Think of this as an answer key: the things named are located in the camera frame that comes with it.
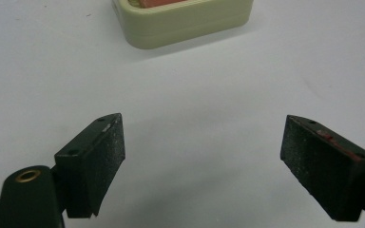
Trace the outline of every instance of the white table surface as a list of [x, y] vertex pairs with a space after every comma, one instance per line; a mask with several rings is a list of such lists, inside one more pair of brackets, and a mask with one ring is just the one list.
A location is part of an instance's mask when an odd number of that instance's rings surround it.
[[109, 0], [0, 0], [0, 190], [115, 112], [126, 160], [99, 217], [67, 227], [365, 227], [279, 159], [287, 114], [365, 148], [365, 0], [256, 0], [241, 28], [152, 50]]

